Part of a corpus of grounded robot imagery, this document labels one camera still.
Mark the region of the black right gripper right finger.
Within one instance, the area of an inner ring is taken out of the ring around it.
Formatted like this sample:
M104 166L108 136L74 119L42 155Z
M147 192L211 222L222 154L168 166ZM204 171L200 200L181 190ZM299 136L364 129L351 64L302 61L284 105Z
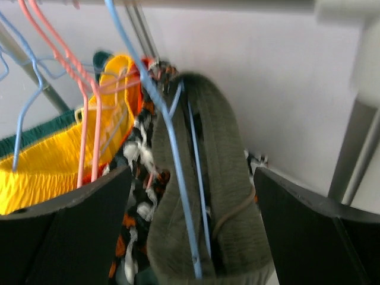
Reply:
M254 184L280 284L379 284L379 215L263 167Z

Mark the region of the yellow shorts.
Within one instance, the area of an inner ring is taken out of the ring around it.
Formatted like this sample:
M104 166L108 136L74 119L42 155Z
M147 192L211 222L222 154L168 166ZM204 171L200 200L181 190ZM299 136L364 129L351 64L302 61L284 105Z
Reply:
M141 109L139 85L102 95L99 166L111 161ZM41 203L77 188L82 125L73 124L25 148L12 169L13 156L1 159L1 214Z

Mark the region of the pink wire hanger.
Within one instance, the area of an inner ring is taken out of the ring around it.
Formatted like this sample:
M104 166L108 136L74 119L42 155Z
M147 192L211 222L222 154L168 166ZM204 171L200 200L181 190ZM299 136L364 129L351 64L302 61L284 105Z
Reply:
M100 77L100 98L88 101L87 126L73 125L50 138L52 158L57 163L49 181L56 194L62 195L77 188L78 170L83 168L81 184L91 181L93 157L98 155L101 172L116 155L130 133L135 112L141 108L139 85L128 87L136 79L130 72L134 61L127 55L110 57Z
M108 86L114 85L115 88L112 90L115 93L118 93L121 90L126 90L132 86L138 85L140 83L139 80L134 80L129 84L124 84L122 86L119 85L121 80L128 78L130 75L135 75L137 72L132 71L129 73L122 73L118 75L114 80L109 81L104 86L99 86L92 77L87 73L82 63L77 59L74 53L70 50L64 40L60 37L59 33L53 28L51 23L45 17L45 15L41 12L39 6L36 1L30 1L30 5L33 8L34 12L37 14L42 23L47 27L50 33L54 36L54 38L58 41L58 43L63 47L65 51L65 56L62 56L58 48L50 41L48 36L44 33L42 28L37 24L34 20L33 16L30 14L29 9L27 8L24 1L19 1L19 6L22 9L24 15L29 20L29 22L34 26L36 31L40 34L40 36L44 39L44 41L51 48L54 58L64 67L66 72L70 75L70 77L75 80L78 84L78 87L83 95L83 117L82 117L82 134L81 134L81 148L80 148L80 158L79 158L79 166L78 166L78 180L77 186L80 187L83 182L83 171L84 171L84 160L86 154L86 138L87 138L87 124L88 124L88 93L95 95L96 97L96 124L94 127L94 146L93 146L93 159L92 159L92 169L91 169L91 180L94 182L98 178L98 169L99 169L99 156L100 156L100 135L101 135L101 118L102 118L102 110L104 107L102 106L102 98L101 94L106 92Z

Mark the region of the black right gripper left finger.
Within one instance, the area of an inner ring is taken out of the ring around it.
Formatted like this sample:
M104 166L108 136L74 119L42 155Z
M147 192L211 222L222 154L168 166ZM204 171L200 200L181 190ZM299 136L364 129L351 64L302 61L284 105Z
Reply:
M131 170L1 217L2 284L106 284Z

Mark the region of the olive green shorts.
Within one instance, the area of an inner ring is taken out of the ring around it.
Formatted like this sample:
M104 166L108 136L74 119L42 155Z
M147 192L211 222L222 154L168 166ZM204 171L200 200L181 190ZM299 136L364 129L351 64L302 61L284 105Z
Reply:
M231 105L207 77L182 72L165 95L173 115L190 213L202 266L194 274L172 149L162 116L156 120L152 153L170 179L154 213L147 239L151 267L160 284L265 284L274 271L264 224L239 128Z

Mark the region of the camouflage orange black shorts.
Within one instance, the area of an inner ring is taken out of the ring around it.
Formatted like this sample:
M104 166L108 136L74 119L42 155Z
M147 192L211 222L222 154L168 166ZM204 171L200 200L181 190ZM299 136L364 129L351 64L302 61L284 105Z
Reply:
M142 109L135 118L131 133L105 168L108 172L127 165L132 173L132 204L127 206L123 217L109 284L158 283L147 256L147 237L170 173L156 169L154 165L151 140L156 113L146 90L142 93Z

